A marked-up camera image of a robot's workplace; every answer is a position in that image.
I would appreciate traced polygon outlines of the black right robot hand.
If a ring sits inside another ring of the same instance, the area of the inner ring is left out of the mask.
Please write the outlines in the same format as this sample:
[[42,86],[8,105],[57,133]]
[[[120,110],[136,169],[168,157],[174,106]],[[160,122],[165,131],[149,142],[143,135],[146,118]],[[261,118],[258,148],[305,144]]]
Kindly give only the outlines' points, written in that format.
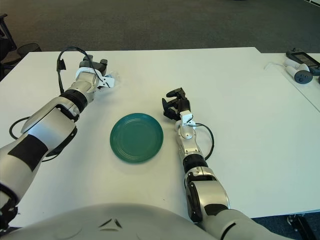
[[161,99],[163,106],[163,115],[170,120],[181,120],[180,113],[184,111],[190,111],[190,102],[186,97],[185,91],[180,87],[174,89],[166,94],[167,98],[175,97],[170,101],[166,101],[164,98]]

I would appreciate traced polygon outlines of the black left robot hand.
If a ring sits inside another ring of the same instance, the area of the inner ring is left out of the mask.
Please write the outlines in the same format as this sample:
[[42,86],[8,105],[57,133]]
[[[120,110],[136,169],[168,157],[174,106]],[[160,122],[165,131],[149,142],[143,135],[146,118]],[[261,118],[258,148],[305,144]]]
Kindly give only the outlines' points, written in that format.
[[86,67],[86,68],[93,68],[96,71],[99,71],[103,76],[107,72],[107,65],[108,60],[107,59],[101,59],[100,62],[93,61],[93,55],[85,56],[82,61],[79,63],[79,67]]

